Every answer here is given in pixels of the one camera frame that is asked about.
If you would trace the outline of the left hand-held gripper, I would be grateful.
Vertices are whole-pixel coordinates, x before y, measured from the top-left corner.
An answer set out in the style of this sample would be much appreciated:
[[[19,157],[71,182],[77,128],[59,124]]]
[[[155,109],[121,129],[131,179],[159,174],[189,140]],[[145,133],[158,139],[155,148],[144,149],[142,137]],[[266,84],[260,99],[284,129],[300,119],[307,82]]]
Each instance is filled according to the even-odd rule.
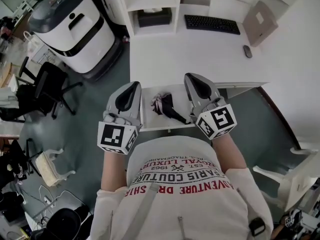
[[[99,148],[115,154],[129,154],[143,126],[138,115],[141,95],[142,87],[138,81],[129,82],[110,95],[105,113],[125,117],[132,125],[100,121],[97,132]]]

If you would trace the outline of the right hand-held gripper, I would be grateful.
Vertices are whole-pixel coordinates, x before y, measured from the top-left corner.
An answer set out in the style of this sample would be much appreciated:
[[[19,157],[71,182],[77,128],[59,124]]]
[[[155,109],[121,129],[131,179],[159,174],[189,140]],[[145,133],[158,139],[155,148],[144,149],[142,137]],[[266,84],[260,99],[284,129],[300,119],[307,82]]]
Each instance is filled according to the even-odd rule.
[[[220,97],[219,90],[214,83],[202,75],[186,73],[184,85],[188,98],[195,107],[200,107],[203,100],[212,101]],[[224,106],[202,112],[198,117],[192,115],[190,117],[209,140],[229,133],[237,125],[232,106],[227,103]]]

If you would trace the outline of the person's right hand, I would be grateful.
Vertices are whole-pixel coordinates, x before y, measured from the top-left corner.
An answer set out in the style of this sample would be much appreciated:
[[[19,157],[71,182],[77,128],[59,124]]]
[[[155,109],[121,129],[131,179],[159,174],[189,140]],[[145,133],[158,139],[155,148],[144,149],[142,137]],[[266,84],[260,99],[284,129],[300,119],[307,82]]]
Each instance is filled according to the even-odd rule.
[[[222,96],[219,96],[214,100],[206,99],[205,101],[195,101],[193,103],[193,108],[191,109],[190,115],[198,117],[203,112],[225,106],[226,104],[225,98]]]

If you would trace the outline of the person's left hand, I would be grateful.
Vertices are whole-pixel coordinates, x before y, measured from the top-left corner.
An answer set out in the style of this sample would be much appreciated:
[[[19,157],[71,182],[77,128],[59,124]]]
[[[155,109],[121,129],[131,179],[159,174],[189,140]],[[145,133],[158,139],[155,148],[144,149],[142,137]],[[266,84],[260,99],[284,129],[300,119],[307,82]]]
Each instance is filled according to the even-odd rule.
[[[131,121],[128,120],[127,118],[107,110],[103,112],[103,121],[106,123],[115,123],[117,125],[128,125],[128,126],[132,125]]]

